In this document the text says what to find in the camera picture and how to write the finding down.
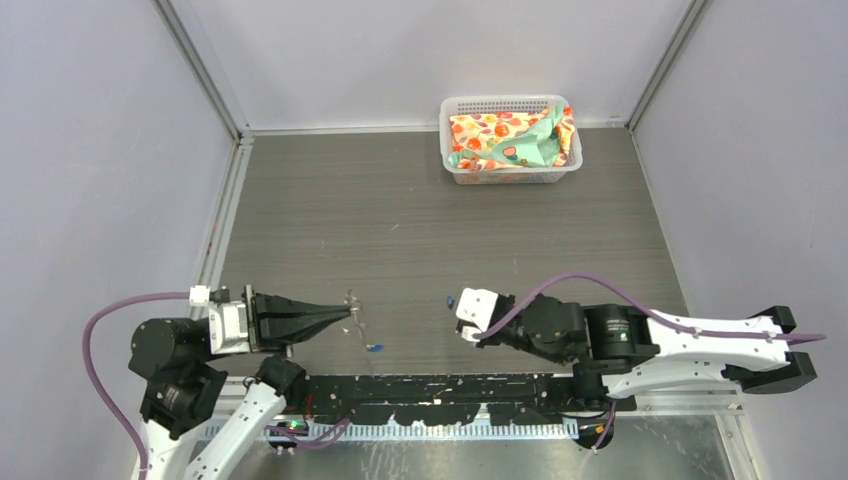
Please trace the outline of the large metal keyring disc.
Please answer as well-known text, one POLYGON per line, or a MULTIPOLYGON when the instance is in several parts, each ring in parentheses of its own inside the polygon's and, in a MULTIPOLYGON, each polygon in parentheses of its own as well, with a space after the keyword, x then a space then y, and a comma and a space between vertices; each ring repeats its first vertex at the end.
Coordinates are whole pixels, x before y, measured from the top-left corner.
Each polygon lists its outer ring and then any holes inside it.
POLYGON ((366 334, 366 325, 363 322, 363 313, 362 313, 362 302, 361 300, 353 294, 352 290, 348 290, 344 297, 344 304, 348 306, 349 313, 351 318, 353 319, 354 328, 357 330, 360 341, 362 343, 363 349, 366 350, 366 346, 371 343, 366 334))

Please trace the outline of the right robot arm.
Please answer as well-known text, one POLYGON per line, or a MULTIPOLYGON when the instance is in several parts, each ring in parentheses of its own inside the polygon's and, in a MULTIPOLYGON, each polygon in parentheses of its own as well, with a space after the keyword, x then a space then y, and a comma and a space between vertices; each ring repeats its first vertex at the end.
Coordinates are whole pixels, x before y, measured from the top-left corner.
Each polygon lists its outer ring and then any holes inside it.
POLYGON ((791 346, 789 308, 745 319, 704 319, 634 306, 582 306, 537 295, 489 337, 516 303, 466 289, 454 312, 457 332, 478 348, 509 346, 572 370, 571 397, 584 410, 651 390, 728 382, 747 394, 796 391, 817 377, 811 357, 791 346))

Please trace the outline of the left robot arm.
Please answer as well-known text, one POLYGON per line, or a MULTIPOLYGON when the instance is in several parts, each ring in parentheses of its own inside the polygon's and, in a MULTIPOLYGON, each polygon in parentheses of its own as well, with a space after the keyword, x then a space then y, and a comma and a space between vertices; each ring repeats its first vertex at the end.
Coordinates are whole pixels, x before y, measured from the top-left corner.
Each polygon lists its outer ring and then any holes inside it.
POLYGON ((200 318, 150 319, 132 336, 129 368, 146 382, 138 471, 146 479, 227 479, 277 416, 305 405, 307 373, 292 361, 293 346, 352 316, 359 305, 352 296, 320 305, 251 286, 233 295, 225 287, 196 285, 186 297, 202 310, 200 318), (212 361, 257 353, 266 357, 243 399, 196 453, 228 378, 212 361))

